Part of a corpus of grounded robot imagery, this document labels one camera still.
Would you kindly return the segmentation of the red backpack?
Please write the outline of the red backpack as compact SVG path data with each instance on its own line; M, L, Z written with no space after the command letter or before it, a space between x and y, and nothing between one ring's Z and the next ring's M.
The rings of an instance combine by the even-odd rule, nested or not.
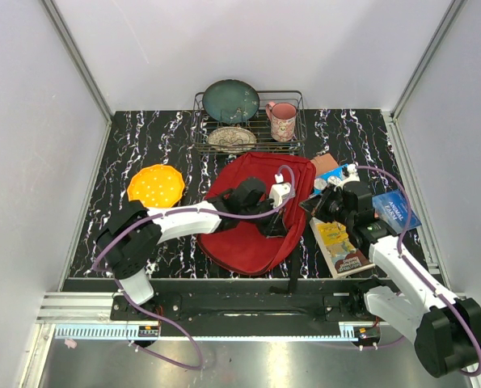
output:
M292 155L249 152L222 169L205 198L220 196L250 177L262 180L269 189L282 165L292 169L295 178L295 197L284 207L288 230L285 237L263 236L260 219L238 220L232 229L199 235L197 242L214 263L241 275L260 276L289 259L289 285L285 289L271 287L270 290L293 293L301 270L298 243L306 228L306 213L299 203L309 197L313 188L316 170L312 162Z

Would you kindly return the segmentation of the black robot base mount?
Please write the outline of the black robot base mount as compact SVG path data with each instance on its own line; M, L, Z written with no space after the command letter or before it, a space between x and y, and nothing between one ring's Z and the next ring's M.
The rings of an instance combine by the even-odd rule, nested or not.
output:
M350 306L360 280L286 279L154 280L144 309L180 324L198 340L220 337L314 337L340 335L340 323L372 326L373 316Z

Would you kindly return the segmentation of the yellow teal Penguin paperback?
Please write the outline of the yellow teal Penguin paperback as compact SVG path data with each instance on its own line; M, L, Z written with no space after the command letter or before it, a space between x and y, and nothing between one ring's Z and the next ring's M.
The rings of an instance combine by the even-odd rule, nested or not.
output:
M313 217L310 228L334 279L345 278L375 267L374 263L350 243L345 226L339 222L323 222Z

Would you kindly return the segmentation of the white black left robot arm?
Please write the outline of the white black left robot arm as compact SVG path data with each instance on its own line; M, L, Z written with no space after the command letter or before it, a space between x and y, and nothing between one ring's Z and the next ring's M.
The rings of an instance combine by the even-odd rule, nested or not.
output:
M216 234L236 228L240 221L257 225L263 234L283 231L283 205L293 195L293 185L283 175L269 191L257 178L242 181L217 196L194 205L148 209L139 200L122 209L96 239L99 255L129 296L128 311L146 320L156 309L154 290L146 275L146 261L165 241L192 234Z

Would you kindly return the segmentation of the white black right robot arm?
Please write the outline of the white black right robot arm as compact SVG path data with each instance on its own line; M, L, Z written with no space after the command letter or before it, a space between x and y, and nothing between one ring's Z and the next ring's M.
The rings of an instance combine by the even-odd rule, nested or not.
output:
M365 183L328 185L300 206L312 218L343 225L350 243L399 289L362 281L348 300L351 316L363 321L374 315L389 323L412 343L433 377L466 373L472 365L473 374L481 374L480 305L447 289L403 247L396 231L376 214Z

